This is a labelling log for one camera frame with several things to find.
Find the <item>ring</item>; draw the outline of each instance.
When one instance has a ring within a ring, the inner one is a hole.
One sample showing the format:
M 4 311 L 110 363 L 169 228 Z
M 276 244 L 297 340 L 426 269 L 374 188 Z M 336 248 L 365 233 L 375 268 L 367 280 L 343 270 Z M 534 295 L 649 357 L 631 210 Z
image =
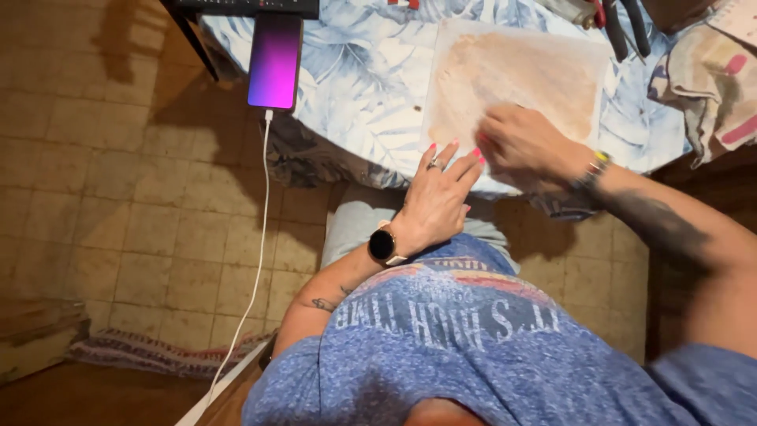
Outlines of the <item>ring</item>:
M 431 160 L 431 162 L 428 163 L 426 166 L 426 170 L 431 170 L 431 168 L 437 168 L 440 171 L 444 170 L 444 162 L 439 160 L 439 158 L 434 158 Z

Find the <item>round table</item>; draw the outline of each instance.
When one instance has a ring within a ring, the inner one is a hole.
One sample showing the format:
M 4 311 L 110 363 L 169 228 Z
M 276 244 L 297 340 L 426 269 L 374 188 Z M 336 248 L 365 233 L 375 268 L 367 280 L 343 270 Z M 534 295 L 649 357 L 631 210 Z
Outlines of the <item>round table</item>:
M 632 34 L 628 16 L 621 24 Z M 406 187 L 421 153 L 417 144 L 438 22 L 447 17 L 608 43 L 603 31 L 583 30 L 533 0 L 422 0 L 418 11 L 385 0 L 321 0 L 320 20 L 306 20 L 297 106 L 277 114 L 269 139 L 271 173 L 290 186 L 355 180 L 377 188 Z M 644 14 L 652 48 L 646 66 L 612 59 L 603 82 L 594 148 L 645 173 L 691 150 L 680 111 L 646 97 L 659 58 L 674 40 Z M 201 16 L 206 46 L 227 77 L 248 71 L 254 19 Z M 228 61 L 221 64 L 219 58 Z M 518 190 L 482 176 L 473 193 L 516 196 Z

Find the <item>white cable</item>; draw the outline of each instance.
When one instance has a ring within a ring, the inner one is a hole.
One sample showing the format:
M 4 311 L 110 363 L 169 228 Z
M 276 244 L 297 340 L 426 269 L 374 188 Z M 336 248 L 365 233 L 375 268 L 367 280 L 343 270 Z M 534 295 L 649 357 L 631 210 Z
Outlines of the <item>white cable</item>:
M 210 383 L 210 390 L 208 391 L 208 398 L 205 403 L 206 409 L 208 406 L 210 406 L 210 401 L 213 400 L 213 389 L 215 389 L 216 387 L 216 382 L 218 381 L 218 377 L 221 375 L 221 371 L 223 371 L 223 367 L 226 366 L 226 362 L 229 360 L 229 358 L 231 358 L 232 352 L 234 352 L 234 345 L 236 344 L 237 337 L 239 337 L 239 331 L 241 330 L 241 326 L 245 323 L 245 319 L 247 318 L 247 315 L 250 313 L 250 309 L 252 309 L 252 304 L 255 302 L 255 295 L 257 294 L 257 283 L 260 281 L 260 271 L 263 269 L 263 245 L 266 242 L 266 222 L 268 221 L 268 195 L 271 190 L 271 185 L 268 178 L 268 162 L 266 161 L 266 149 L 268 148 L 268 129 L 271 127 L 272 119 L 273 119 L 273 111 L 267 109 L 266 110 L 266 132 L 263 135 L 263 169 L 266 172 L 266 204 L 265 204 L 265 208 L 263 209 L 263 233 L 261 234 L 261 237 L 260 237 L 260 259 L 257 262 L 257 275 L 255 276 L 255 287 L 252 288 L 252 299 L 250 300 L 250 305 L 247 307 L 245 314 L 242 315 L 241 317 L 239 326 L 237 326 L 237 331 L 236 333 L 234 333 L 232 344 L 229 347 L 229 352 L 226 353 L 226 357 L 223 359 L 223 362 L 221 362 L 221 366 L 218 367 L 218 371 L 216 371 L 216 376 L 213 377 L 213 382 Z

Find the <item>table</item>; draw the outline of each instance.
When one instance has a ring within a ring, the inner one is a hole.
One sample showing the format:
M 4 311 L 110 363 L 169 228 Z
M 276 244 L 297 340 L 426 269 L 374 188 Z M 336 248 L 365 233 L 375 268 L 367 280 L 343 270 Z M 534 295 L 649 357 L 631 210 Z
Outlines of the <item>table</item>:
M 623 8 L 621 24 L 631 34 Z M 607 42 L 600 30 L 583 30 L 533 0 L 422 0 L 420 9 L 375 0 L 321 0 L 320 20 L 307 20 L 297 106 L 271 125 L 269 164 L 289 186 L 349 179 L 377 188 L 403 188 L 415 174 L 438 21 L 480 20 Z M 612 59 L 603 82 L 595 149 L 646 173 L 691 150 L 680 111 L 646 98 L 659 58 L 674 39 L 657 31 L 644 14 L 652 48 L 646 66 L 631 52 Z M 222 76 L 248 71 L 254 19 L 200 16 L 201 32 Z M 519 191 L 482 176 L 472 192 L 485 198 Z

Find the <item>heather blue t-shirt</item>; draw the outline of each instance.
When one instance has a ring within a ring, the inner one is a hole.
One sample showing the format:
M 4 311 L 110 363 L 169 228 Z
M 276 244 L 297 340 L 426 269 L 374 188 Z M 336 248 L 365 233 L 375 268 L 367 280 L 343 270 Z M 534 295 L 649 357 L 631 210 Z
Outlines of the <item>heather blue t-shirt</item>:
M 402 424 L 444 397 L 488 424 L 757 423 L 757 360 L 689 344 L 641 368 L 461 234 L 361 284 L 274 359 L 242 424 Z

